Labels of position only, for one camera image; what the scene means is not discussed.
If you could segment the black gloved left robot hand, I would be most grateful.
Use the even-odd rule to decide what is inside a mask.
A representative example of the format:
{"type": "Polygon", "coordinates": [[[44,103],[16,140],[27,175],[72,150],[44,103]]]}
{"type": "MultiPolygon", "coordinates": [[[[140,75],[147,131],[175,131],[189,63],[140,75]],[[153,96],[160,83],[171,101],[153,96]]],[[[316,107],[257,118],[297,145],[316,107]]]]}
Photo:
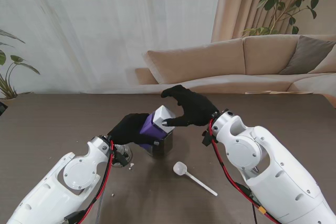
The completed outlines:
{"type": "Polygon", "coordinates": [[[131,113],[126,115],[107,134],[108,141],[112,141],[118,145],[126,145],[129,143],[154,145],[155,142],[159,141],[157,138],[140,133],[148,116],[148,113],[131,113]]]}

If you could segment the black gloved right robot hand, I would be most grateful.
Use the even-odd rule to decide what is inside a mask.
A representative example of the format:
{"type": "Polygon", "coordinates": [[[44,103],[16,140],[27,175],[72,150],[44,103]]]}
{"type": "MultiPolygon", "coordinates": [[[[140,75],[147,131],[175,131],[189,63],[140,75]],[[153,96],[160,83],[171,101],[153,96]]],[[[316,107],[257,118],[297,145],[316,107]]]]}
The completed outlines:
{"type": "Polygon", "coordinates": [[[173,97],[177,101],[177,105],[183,109],[182,116],[164,120],[162,124],[165,126],[205,126],[213,118],[213,115],[219,113],[217,107],[207,97],[180,84],[162,91],[161,97],[173,97]]]}

